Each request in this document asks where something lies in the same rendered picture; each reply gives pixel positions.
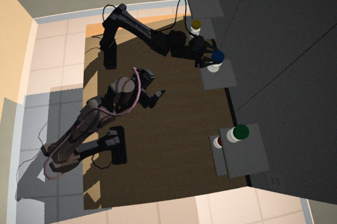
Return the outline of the white bottle with green cap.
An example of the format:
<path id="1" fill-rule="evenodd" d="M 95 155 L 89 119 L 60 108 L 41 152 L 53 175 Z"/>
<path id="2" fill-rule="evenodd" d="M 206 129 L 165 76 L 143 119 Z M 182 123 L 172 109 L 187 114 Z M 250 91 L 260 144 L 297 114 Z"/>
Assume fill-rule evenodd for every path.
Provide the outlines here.
<path id="1" fill-rule="evenodd" d="M 249 136 L 249 129 L 244 124 L 239 124 L 227 132 L 227 139 L 230 142 L 238 142 Z"/>

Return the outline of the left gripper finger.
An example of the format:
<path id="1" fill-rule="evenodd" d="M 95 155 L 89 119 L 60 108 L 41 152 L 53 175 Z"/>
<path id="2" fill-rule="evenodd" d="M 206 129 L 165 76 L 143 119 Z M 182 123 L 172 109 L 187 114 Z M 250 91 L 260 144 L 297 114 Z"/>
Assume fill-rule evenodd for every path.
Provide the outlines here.
<path id="1" fill-rule="evenodd" d="M 210 43 L 208 43 L 207 41 L 205 41 L 205 44 L 204 44 L 204 53 L 213 53 L 214 52 L 212 50 L 208 50 L 207 47 L 213 49 L 214 51 L 219 51 L 218 49 L 216 49 L 215 47 L 213 47 Z"/>
<path id="2" fill-rule="evenodd" d="M 209 62 L 209 63 L 206 63 L 206 62 Z M 210 65 L 214 65 L 214 64 L 219 64 L 219 61 L 204 56 L 201 68 L 204 68 L 204 67 L 207 67 L 207 66 L 210 66 Z"/>

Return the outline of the bottle with dark blue cap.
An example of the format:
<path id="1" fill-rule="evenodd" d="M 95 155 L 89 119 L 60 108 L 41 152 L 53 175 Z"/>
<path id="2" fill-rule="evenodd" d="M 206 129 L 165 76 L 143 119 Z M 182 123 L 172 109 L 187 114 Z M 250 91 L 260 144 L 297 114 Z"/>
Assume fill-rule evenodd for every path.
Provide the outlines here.
<path id="1" fill-rule="evenodd" d="M 224 58 L 225 58 L 225 56 L 224 56 L 223 52 L 221 52 L 221 51 L 214 51 L 212 53 L 211 59 L 219 61 L 219 64 L 207 66 L 207 69 L 210 72 L 217 72 L 219 70 L 219 68 L 220 68 L 220 66 L 221 66 Z"/>

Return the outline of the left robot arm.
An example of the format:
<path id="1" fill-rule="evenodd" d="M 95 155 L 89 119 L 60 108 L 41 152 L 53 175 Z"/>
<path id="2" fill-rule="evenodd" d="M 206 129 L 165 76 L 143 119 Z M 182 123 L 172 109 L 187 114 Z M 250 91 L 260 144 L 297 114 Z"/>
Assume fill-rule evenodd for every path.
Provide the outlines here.
<path id="1" fill-rule="evenodd" d="M 104 66 L 115 65 L 115 34 L 119 27 L 124 28 L 132 34 L 143 40 L 150 49 L 166 57 L 169 50 L 171 57 L 183 58 L 186 42 L 186 34 L 182 31 L 171 30 L 170 33 L 164 34 L 153 30 L 133 16 L 126 10 L 126 5 L 121 4 L 114 9 L 107 19 L 102 23 L 105 28 L 102 40 L 100 40 L 100 50 L 104 51 Z M 120 14 L 120 12 L 122 12 Z M 116 29 L 117 28 L 117 29 Z M 152 33 L 152 32 L 157 33 Z M 115 33 L 114 33 L 115 32 Z M 200 35 L 196 38 L 196 45 L 191 49 L 199 50 L 204 44 L 204 38 Z M 177 52 L 179 51 L 179 52 Z"/>

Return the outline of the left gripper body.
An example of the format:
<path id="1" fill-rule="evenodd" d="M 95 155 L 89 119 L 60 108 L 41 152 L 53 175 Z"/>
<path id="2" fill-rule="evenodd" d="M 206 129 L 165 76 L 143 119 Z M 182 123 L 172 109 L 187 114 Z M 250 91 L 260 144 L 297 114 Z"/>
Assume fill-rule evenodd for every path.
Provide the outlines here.
<path id="1" fill-rule="evenodd" d="M 204 44 L 205 44 L 205 41 L 204 41 Z M 203 54 L 204 54 L 204 44 L 196 52 L 191 50 L 196 45 L 196 38 L 193 37 L 189 41 L 189 45 L 185 46 L 185 48 L 187 50 L 184 50 L 183 58 L 189 59 L 189 60 L 195 60 L 195 67 L 198 67 L 198 63 L 199 63 L 199 68 L 201 68 L 202 61 L 203 61 L 202 57 L 203 57 Z M 200 60 L 201 60 L 201 62 L 200 62 Z"/>

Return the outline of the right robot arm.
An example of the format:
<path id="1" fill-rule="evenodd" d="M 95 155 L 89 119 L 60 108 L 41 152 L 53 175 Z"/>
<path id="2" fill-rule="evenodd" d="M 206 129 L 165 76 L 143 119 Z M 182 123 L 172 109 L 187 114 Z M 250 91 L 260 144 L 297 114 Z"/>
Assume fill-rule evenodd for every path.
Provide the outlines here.
<path id="1" fill-rule="evenodd" d="M 80 115 L 75 123 L 57 142 L 42 145 L 41 150 L 44 156 L 49 157 L 50 154 L 52 156 L 53 161 L 49 166 L 53 172 L 69 172 L 77 167 L 83 159 L 109 150 L 112 154 L 113 165 L 126 162 L 121 125 L 110 127 L 110 130 L 102 138 L 82 143 L 91 134 L 114 121 L 116 117 L 94 110 L 84 122 L 81 124 L 80 122 L 93 108 L 100 108 L 113 114 L 119 114 L 130 108 L 130 98 L 134 88 L 135 84 L 131 79 L 119 77 L 115 83 L 108 86 L 105 96 L 95 96 L 86 102 L 86 106 L 80 110 Z"/>

